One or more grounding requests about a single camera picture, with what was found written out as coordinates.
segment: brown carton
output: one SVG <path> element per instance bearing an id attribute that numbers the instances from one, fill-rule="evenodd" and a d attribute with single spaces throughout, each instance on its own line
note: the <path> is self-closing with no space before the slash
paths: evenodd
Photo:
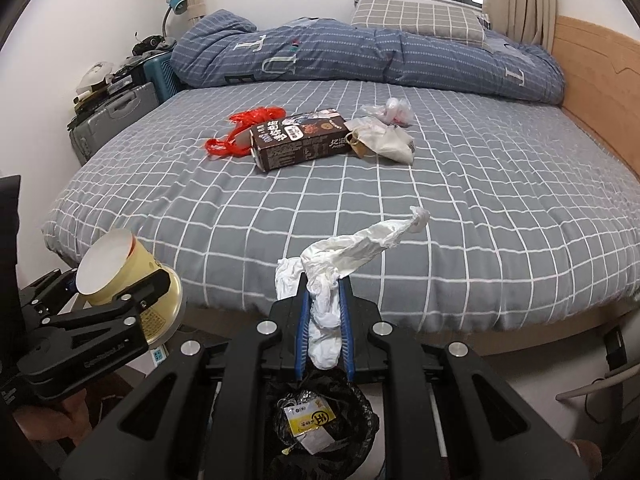
<path id="1" fill-rule="evenodd" d="M 250 131 L 251 152 L 263 171 L 350 150 L 344 119 L 332 108 L 256 124 Z"/>

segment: gray suitcase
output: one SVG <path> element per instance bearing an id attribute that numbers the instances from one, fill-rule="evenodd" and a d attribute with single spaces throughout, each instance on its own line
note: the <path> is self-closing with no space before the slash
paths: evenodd
<path id="1" fill-rule="evenodd" d="M 80 164 L 84 166 L 113 137 L 157 107 L 154 84 L 146 83 L 98 108 L 95 114 L 69 132 L 71 146 Z"/>

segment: human hand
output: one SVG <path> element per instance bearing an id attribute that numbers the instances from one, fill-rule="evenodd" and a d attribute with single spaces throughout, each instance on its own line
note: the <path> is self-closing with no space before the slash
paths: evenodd
<path id="1" fill-rule="evenodd" d="M 81 390 L 62 401 L 63 412 L 43 406 L 21 406 L 14 411 L 14 419 L 29 440 L 52 442 L 69 437 L 77 446 L 91 433 L 89 411 Z"/>

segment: yellow label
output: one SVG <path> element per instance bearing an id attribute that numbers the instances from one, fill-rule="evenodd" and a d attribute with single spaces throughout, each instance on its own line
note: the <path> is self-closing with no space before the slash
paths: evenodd
<path id="1" fill-rule="evenodd" d="M 316 397 L 306 404 L 289 406 L 284 411 L 289 420 L 293 436 L 316 430 L 335 418 L 334 412 L 321 397 Z"/>

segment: wooden bed frame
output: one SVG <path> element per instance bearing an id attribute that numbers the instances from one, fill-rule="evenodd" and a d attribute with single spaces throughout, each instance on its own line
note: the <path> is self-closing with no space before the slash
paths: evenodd
<path id="1" fill-rule="evenodd" d="M 640 174 L 640 43 L 608 28 L 559 16 L 553 54 L 566 77 L 562 109 L 588 134 Z M 603 332 L 636 308 L 623 300 L 589 309 L 549 325 L 512 332 L 421 333 L 423 342 L 462 340 L 480 355 L 499 354 L 564 339 L 596 327 Z M 233 337 L 257 315 L 188 308 L 185 323 Z"/>

